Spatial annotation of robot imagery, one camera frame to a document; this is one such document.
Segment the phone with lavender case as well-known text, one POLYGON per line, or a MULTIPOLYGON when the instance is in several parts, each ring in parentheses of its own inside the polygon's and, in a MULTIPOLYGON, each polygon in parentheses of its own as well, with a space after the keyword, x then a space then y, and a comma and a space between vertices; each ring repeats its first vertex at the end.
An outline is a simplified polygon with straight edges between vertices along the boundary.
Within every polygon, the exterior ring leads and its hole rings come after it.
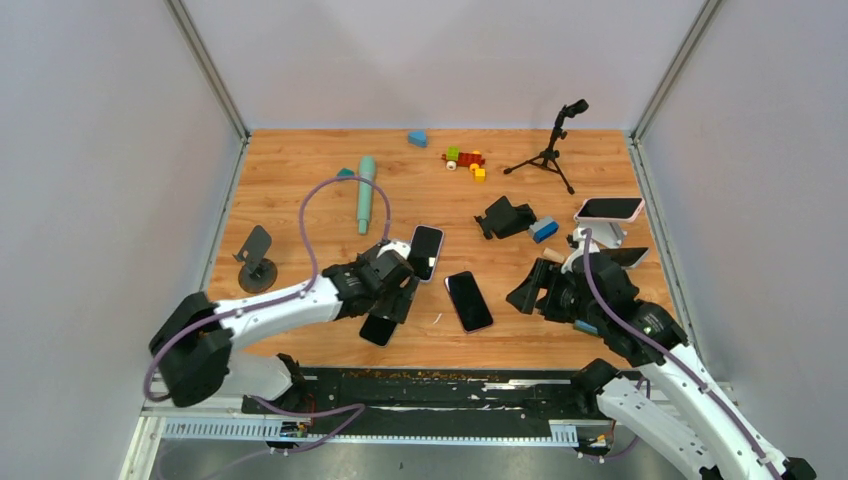
POLYGON ((444 237, 444 232, 437 227, 419 224, 414 228, 408 262, 421 282, 432 280, 444 237))

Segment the phone with pink-edged black case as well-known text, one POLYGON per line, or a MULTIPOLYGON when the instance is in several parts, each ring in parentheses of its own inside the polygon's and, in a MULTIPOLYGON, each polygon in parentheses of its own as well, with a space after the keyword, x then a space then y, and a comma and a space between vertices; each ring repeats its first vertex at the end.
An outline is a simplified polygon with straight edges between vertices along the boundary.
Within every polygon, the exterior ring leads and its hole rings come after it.
POLYGON ((445 287, 465 333, 491 327, 494 318, 470 271, 445 278, 445 287))

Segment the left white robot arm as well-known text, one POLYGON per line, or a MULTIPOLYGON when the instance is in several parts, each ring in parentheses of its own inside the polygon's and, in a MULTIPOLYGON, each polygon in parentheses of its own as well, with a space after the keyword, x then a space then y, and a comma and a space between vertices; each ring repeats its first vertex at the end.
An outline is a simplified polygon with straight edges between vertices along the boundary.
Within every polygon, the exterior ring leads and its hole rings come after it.
POLYGON ((409 244, 382 241, 347 264, 265 294, 212 302, 198 291, 169 315, 148 348, 177 407, 199 404, 236 374, 234 354, 303 326, 372 315, 404 322, 418 278, 409 244))

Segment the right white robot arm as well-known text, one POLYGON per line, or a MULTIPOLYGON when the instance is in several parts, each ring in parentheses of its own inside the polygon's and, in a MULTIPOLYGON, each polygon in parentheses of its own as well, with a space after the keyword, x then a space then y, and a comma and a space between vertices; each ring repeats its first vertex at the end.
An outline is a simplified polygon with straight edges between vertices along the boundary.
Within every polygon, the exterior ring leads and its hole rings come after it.
POLYGON ((711 377, 686 333, 662 306, 639 299, 627 272, 602 253, 569 267, 536 260, 506 300, 524 314, 594 326, 604 344, 663 393, 669 414, 622 371, 595 359, 572 378, 571 403, 630 429, 689 479, 814 479, 811 464, 771 444, 711 377))

